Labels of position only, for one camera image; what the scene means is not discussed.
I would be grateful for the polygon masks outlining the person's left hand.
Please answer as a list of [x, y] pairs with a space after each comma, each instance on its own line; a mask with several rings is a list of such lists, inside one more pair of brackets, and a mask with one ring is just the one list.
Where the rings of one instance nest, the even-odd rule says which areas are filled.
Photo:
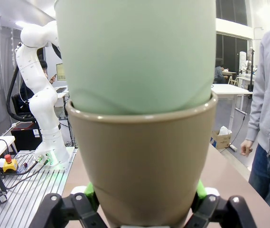
[[241, 143], [241, 155], [248, 157], [249, 154], [252, 152], [252, 145], [253, 142], [250, 140], [244, 140]]

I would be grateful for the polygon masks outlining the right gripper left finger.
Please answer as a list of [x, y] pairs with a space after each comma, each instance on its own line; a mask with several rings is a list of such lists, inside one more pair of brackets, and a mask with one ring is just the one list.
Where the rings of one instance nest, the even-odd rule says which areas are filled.
[[40, 203], [30, 227], [64, 228], [74, 220], [79, 221], [83, 228], [107, 227], [84, 193], [70, 194], [65, 198], [57, 193], [47, 194]]

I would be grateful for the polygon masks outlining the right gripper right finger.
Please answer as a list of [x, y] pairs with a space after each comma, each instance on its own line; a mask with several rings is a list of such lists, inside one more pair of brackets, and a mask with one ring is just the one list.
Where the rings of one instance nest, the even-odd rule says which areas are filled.
[[234, 195], [223, 199], [217, 189], [204, 187], [201, 180], [191, 210], [186, 228], [206, 228], [212, 222], [222, 228], [257, 227], [244, 197]]

